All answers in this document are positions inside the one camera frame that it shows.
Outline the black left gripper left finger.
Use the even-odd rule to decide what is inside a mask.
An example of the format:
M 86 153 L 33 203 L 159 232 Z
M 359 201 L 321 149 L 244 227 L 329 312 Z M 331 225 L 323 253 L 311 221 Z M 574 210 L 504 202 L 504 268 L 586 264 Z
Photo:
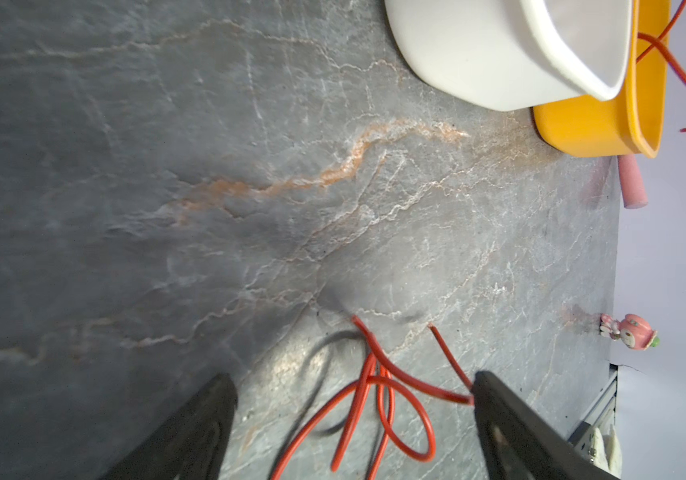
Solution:
M 207 382 L 105 479 L 217 479 L 238 406 L 231 377 Z

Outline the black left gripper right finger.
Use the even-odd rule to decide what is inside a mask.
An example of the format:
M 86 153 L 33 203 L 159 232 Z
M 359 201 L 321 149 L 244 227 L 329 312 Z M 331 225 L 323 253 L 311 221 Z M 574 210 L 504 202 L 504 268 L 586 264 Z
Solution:
M 590 463 L 490 371 L 475 375 L 472 393 L 491 479 L 611 479 Z

